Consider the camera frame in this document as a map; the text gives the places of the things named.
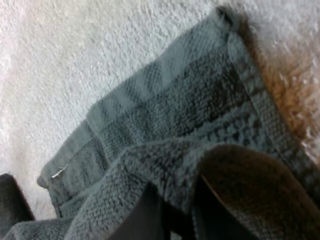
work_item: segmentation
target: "towel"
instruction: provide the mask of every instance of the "towel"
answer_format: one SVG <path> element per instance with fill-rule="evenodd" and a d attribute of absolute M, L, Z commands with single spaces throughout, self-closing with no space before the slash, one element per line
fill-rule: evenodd
<path fill-rule="evenodd" d="M 320 236 L 319 170 L 238 29 L 218 7 L 93 105 L 37 180 L 57 219 L 18 223 L 6 238 L 105 239 L 147 184 L 188 214 L 200 175 L 259 239 Z"/>

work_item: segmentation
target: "brown stain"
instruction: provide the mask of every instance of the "brown stain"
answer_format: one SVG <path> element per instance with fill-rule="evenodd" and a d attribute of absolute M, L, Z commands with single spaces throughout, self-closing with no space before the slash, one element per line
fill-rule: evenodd
<path fill-rule="evenodd" d="M 259 48 L 242 17 L 240 35 L 257 64 L 267 90 L 307 154 L 320 166 L 320 146 L 315 141 L 320 133 L 320 34 L 313 44 L 295 40 L 274 49 Z"/>

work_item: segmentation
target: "white carpet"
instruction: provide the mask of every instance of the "white carpet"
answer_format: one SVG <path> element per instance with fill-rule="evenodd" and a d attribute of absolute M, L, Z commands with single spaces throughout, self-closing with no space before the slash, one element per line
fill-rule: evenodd
<path fill-rule="evenodd" d="M 1 1 L 0 174 L 15 176 L 37 219 L 55 216 L 41 168 L 89 107 L 219 2 L 248 16 L 264 79 L 317 160 L 320 0 Z"/>

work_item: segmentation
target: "gray towel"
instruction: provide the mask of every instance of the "gray towel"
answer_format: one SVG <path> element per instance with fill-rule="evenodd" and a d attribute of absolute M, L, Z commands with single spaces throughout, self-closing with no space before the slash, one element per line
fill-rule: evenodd
<path fill-rule="evenodd" d="M 149 183 L 187 214 L 200 175 L 259 239 L 320 236 L 320 173 L 238 26 L 218 7 L 92 106 L 38 178 L 58 218 L 19 223 L 7 239 L 105 239 Z"/>

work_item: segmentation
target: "dark object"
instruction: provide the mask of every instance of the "dark object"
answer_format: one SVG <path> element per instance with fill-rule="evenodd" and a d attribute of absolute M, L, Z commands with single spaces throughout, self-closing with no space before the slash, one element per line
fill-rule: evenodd
<path fill-rule="evenodd" d="M 182 240 L 257 240 L 223 206 L 199 178 L 191 215 L 165 203 L 149 184 L 141 199 L 109 240 L 170 240 L 175 232 Z"/>
<path fill-rule="evenodd" d="M 0 238 L 20 222 L 32 221 L 34 216 L 13 176 L 0 175 Z"/>

